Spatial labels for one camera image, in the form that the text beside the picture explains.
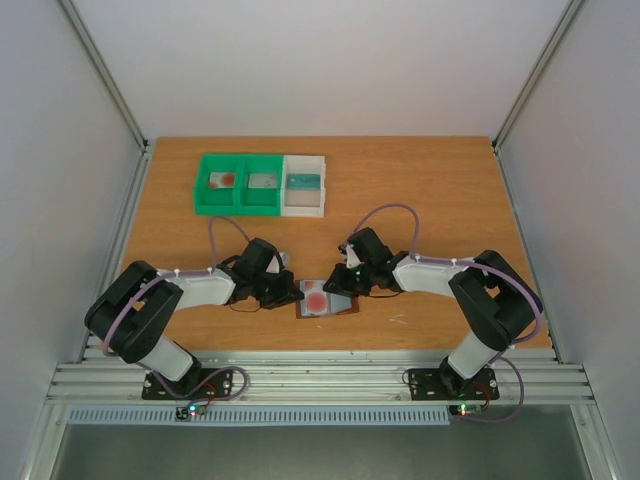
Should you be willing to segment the brown leather card holder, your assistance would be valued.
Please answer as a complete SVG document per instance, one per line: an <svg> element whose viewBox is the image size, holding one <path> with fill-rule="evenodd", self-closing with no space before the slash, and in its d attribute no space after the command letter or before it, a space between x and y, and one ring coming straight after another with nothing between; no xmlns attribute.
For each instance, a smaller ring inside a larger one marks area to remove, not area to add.
<svg viewBox="0 0 640 480"><path fill-rule="evenodd" d="M351 315L359 312L356 298L326 292L324 280L300 280L298 288L303 298L296 302L296 317L321 318L328 316Z"/></svg>

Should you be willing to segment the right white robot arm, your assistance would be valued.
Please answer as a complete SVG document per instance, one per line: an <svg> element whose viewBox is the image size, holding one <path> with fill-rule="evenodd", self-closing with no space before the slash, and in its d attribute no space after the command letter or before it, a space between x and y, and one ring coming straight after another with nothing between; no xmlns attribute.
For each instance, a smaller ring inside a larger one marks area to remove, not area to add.
<svg viewBox="0 0 640 480"><path fill-rule="evenodd" d="M463 259L393 253L371 228L352 234L339 250L344 261L323 285L328 293L364 297L377 287L456 300L469 333L438 369L437 382L450 398L467 394L483 367L539 326L541 300L496 251Z"/></svg>

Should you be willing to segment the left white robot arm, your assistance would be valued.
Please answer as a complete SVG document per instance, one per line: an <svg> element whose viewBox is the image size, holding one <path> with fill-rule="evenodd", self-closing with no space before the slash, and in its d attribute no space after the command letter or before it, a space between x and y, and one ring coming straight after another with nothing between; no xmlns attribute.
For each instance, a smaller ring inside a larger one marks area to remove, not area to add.
<svg viewBox="0 0 640 480"><path fill-rule="evenodd" d="M231 306L253 298L261 310L304 299L294 274L269 242L254 238L244 251L202 270L158 270L131 263L89 307L85 327L102 341L103 354L149 371L166 394L192 399L214 376L165 335L175 312Z"/></svg>

